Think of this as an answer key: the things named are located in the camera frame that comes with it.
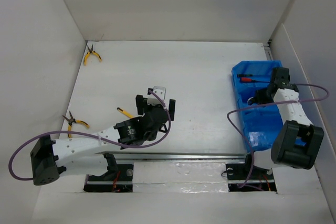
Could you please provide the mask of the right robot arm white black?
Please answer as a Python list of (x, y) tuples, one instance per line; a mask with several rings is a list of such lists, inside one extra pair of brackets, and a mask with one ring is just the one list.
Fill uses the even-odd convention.
[(265, 151), (255, 151), (254, 160), (242, 166), (243, 174), (255, 178), (261, 169), (289, 166), (296, 169), (311, 169), (320, 149), (324, 131), (307, 117), (299, 89), (290, 83), (288, 68), (272, 69), (269, 85), (256, 91), (247, 101), (248, 105), (274, 104), (277, 106), (283, 126), (280, 133)]

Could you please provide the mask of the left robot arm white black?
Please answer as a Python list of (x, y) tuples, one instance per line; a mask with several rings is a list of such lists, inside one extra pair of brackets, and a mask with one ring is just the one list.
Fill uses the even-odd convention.
[(30, 153), (34, 185), (47, 185), (74, 174), (116, 180), (121, 172), (112, 148), (144, 148), (146, 141), (155, 145), (157, 134), (168, 135), (174, 121), (176, 101), (170, 99), (165, 105), (154, 90), (148, 95), (136, 96), (137, 117), (96, 134), (56, 140), (50, 134), (40, 137)]

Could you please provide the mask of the red handled screwdriver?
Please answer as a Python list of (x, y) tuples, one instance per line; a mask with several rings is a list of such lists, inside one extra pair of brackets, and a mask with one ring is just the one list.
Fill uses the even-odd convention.
[(241, 77), (240, 78), (240, 83), (270, 83), (269, 81), (260, 81), (260, 80), (255, 80), (247, 77)]

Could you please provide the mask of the green black precision screwdriver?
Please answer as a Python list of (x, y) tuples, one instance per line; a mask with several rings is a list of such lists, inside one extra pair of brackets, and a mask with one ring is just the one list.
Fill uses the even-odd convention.
[(252, 76), (253, 76), (253, 74), (237, 74), (238, 78), (250, 78)]

